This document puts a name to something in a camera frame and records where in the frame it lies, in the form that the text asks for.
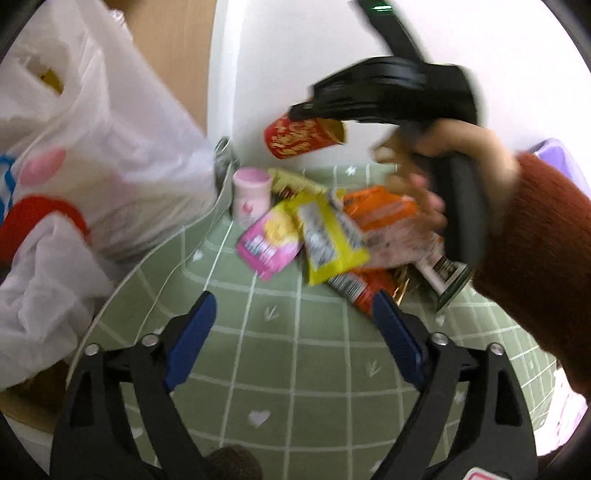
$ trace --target pink snack bag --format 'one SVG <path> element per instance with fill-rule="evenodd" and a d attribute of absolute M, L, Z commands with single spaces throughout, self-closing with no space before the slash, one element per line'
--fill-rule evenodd
<path fill-rule="evenodd" d="M 302 247 L 300 234 L 283 203 L 250 227 L 236 246 L 240 258 L 265 281 L 289 265 Z"/>

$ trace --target pink container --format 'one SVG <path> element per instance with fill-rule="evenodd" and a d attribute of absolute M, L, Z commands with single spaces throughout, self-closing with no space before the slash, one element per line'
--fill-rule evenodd
<path fill-rule="evenodd" d="M 234 182 L 234 221 L 247 228 L 271 210 L 271 184 L 273 179 L 258 168 L 240 168 L 232 178 Z"/>

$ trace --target snack can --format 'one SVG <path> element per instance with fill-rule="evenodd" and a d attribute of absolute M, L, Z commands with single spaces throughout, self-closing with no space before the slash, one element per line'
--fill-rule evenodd
<path fill-rule="evenodd" d="M 338 120 L 314 118 L 292 122 L 287 115 L 264 133 L 265 144 L 280 160 L 346 143 L 345 125 Z"/>

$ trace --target plastic bag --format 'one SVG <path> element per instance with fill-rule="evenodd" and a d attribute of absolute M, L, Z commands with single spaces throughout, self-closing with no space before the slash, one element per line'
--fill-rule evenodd
<path fill-rule="evenodd" d="M 0 389 L 70 355 L 111 295 L 116 267 L 59 214 L 29 233 L 0 285 Z"/>
<path fill-rule="evenodd" d="M 0 85 L 13 202 L 69 202 L 97 251 L 142 253 L 213 205 L 213 148 L 100 1 L 40 6 L 0 64 Z M 65 155 L 48 162 L 55 151 Z"/>

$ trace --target human hand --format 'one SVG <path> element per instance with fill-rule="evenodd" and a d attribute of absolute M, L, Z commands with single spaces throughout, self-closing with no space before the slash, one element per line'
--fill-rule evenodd
<path fill-rule="evenodd" d="M 442 229 L 446 224 L 445 205 L 441 198 L 428 191 L 428 179 L 413 163 L 412 153 L 437 157 L 457 151 L 472 157 L 478 164 L 491 207 L 491 231 L 500 230 L 519 178 L 519 163 L 493 131 L 459 120 L 438 120 L 414 145 L 408 145 L 396 130 L 374 150 L 376 161 L 399 164 L 386 187 L 393 193 L 414 197 L 425 224 L 433 230 Z"/>

